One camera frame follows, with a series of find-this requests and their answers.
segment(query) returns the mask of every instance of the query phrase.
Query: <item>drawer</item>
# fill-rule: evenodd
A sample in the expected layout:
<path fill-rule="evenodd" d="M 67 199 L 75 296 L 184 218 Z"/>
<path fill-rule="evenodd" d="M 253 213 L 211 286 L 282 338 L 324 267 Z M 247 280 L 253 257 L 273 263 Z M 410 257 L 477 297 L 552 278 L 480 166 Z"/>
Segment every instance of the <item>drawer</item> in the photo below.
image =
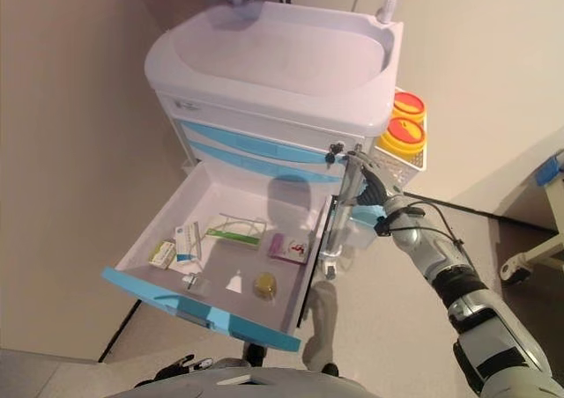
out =
<path fill-rule="evenodd" d="M 282 121 L 266 114 L 243 112 L 231 107 L 212 105 L 201 100 L 173 98 L 157 92 L 160 103 L 171 119 L 184 120 L 217 128 L 228 127 L 241 133 L 253 133 L 281 144 L 308 148 L 323 155 L 330 144 L 338 141 L 345 143 L 345 149 L 351 150 L 356 143 L 370 146 L 365 137 L 344 132 L 322 130 L 298 122 Z"/>
<path fill-rule="evenodd" d="M 297 351 L 293 336 L 305 300 L 330 209 L 323 183 L 271 177 L 231 168 L 221 162 L 199 163 L 165 206 L 145 228 L 115 268 L 103 277 L 129 294 L 161 310 L 213 331 L 266 347 Z M 160 241 L 171 238 L 176 226 L 198 222 L 200 232 L 219 213 L 266 223 L 257 249 L 204 236 L 199 262 L 173 263 L 158 269 L 148 263 Z M 267 255 L 272 236 L 307 235 L 309 256 L 300 265 Z M 184 273 L 200 272 L 210 283 L 204 297 L 194 295 L 182 282 Z M 253 291 L 256 277 L 276 277 L 273 300 Z M 233 288 L 233 281 L 238 285 Z"/>
<path fill-rule="evenodd" d="M 174 123 L 177 132 L 184 136 L 182 141 L 189 144 L 196 158 L 203 161 L 206 161 L 210 154 L 218 158 L 223 157 L 224 160 L 229 160 L 231 155 L 239 155 L 249 160 L 260 160 L 272 163 L 274 166 L 297 169 L 295 172 L 303 172 L 306 178 L 311 173 L 320 174 L 322 176 L 317 177 L 320 180 L 338 184 L 341 183 L 345 173 L 345 160 L 339 158 L 335 165 L 328 166 L 325 162 L 326 153 L 194 122 L 174 120 Z"/>

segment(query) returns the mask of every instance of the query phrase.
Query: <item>open drawer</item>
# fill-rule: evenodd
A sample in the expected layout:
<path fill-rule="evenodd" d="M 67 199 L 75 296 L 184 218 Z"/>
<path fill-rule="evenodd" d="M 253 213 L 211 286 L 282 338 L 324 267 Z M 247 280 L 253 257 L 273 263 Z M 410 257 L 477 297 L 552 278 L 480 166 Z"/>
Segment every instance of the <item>open drawer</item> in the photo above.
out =
<path fill-rule="evenodd" d="M 330 195 L 323 184 L 293 176 L 273 178 L 232 171 L 211 159 L 192 170 L 115 269 L 106 268 L 102 275 L 144 302 L 187 321 L 243 341 L 297 351 L 300 340 L 293 331 L 301 316 L 329 207 Z M 210 219 L 219 213 L 264 221 L 266 230 L 258 248 L 204 236 Z M 148 263 L 155 247 L 171 238 L 176 226 L 194 221 L 203 236 L 199 262 L 181 268 L 173 263 L 169 269 Z M 305 264 L 267 255 L 276 232 L 307 235 Z M 189 292 L 179 270 L 200 272 L 209 281 L 209 292 L 204 297 Z M 270 301 L 254 292 L 255 279 L 263 272 L 272 273 L 277 281 L 276 296 Z"/>

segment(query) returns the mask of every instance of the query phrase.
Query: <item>drawer front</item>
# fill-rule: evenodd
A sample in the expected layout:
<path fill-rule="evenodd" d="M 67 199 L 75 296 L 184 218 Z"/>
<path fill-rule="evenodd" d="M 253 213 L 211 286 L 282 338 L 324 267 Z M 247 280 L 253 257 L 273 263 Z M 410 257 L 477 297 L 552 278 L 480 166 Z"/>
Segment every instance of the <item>drawer front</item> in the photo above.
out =
<path fill-rule="evenodd" d="M 207 144 L 191 142 L 190 146 L 194 151 L 197 158 L 206 161 L 206 158 L 211 156 L 231 166 L 236 166 L 241 169 L 248 170 L 253 173 L 259 173 L 272 178 L 277 177 L 297 177 L 308 182 L 314 183 L 333 183 L 339 184 L 341 178 L 339 176 L 324 175 L 316 172 L 300 169 L 299 167 L 279 165 L 269 161 L 243 156 L 238 153 L 217 149 Z"/>
<path fill-rule="evenodd" d="M 288 162 L 326 166 L 325 155 L 319 151 L 310 151 L 295 145 L 281 144 L 271 140 L 247 136 L 226 129 L 214 128 L 194 122 L 181 122 L 181 124 L 189 129 L 185 130 L 189 140 L 191 140 L 190 131 L 194 131 L 212 141 L 263 158 L 274 158 Z"/>
<path fill-rule="evenodd" d="M 102 277 L 151 306 L 214 332 L 278 350 L 297 351 L 300 348 L 298 338 L 208 306 L 119 270 L 105 268 Z"/>
<path fill-rule="evenodd" d="M 173 98 L 162 93 L 158 95 L 171 119 L 252 133 L 282 144 L 303 146 L 321 153 L 326 153 L 330 144 L 338 141 L 345 143 L 346 150 L 351 150 L 356 143 L 364 144 L 367 140 L 365 137 L 281 121 L 265 114 L 242 112 L 198 100 Z"/>

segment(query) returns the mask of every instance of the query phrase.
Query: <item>floor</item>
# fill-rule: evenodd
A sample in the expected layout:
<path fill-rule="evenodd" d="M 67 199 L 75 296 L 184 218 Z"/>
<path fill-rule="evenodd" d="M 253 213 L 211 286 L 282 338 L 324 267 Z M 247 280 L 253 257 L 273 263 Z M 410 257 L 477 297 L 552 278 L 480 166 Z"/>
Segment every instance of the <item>floor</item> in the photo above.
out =
<path fill-rule="evenodd" d="M 555 377 L 564 380 L 564 350 L 557 335 L 557 327 L 564 321 L 564 306 L 549 303 L 564 299 L 561 275 L 540 269 L 527 283 L 503 290 L 497 277 L 500 262 L 538 244 L 545 235 L 444 210 L 449 224 L 464 239 L 483 281 L 502 293 L 545 348 Z M 367 250 L 347 250 L 334 285 L 338 316 L 333 356 L 341 375 L 382 397 L 475 396 L 452 355 L 456 334 L 445 309 L 390 239 L 377 239 Z M 310 315 L 296 331 L 302 339 L 301 351 L 312 334 Z M 104 364 L 0 351 L 0 396 L 98 398 L 150 379 L 186 354 L 239 357 L 241 347 L 233 338 L 141 305 Z M 265 365 L 305 367 L 301 352 L 275 350 L 269 350 Z"/>

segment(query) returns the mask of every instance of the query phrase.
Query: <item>baseboard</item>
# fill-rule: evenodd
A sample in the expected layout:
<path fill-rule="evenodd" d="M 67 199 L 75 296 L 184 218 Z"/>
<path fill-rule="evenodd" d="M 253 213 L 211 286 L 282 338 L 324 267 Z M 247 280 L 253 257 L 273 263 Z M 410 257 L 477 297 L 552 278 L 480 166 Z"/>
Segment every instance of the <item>baseboard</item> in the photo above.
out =
<path fill-rule="evenodd" d="M 495 215 L 495 214 L 489 213 L 487 211 L 472 209 L 470 207 L 461 206 L 460 204 L 444 202 L 443 200 L 437 200 L 436 198 L 425 197 L 423 195 L 417 195 L 417 194 L 408 193 L 408 192 L 404 192 L 404 195 L 411 197 L 411 198 L 416 198 L 418 200 L 426 200 L 428 202 L 439 204 L 439 205 L 444 206 L 444 207 L 450 207 L 451 209 L 465 211 L 466 213 L 471 213 L 472 215 L 488 217 L 490 219 L 497 220 L 498 222 L 503 223 L 503 224 L 519 226 L 519 227 L 522 227 L 522 228 L 525 228 L 525 229 L 532 229 L 533 231 L 538 231 L 538 232 L 551 233 L 552 235 L 556 235 L 558 233 L 558 231 L 555 231 L 554 229 L 550 229 L 550 228 L 545 228 L 544 226 L 530 224 L 529 222 L 524 222 L 523 220 L 513 219 L 512 217 Z"/>

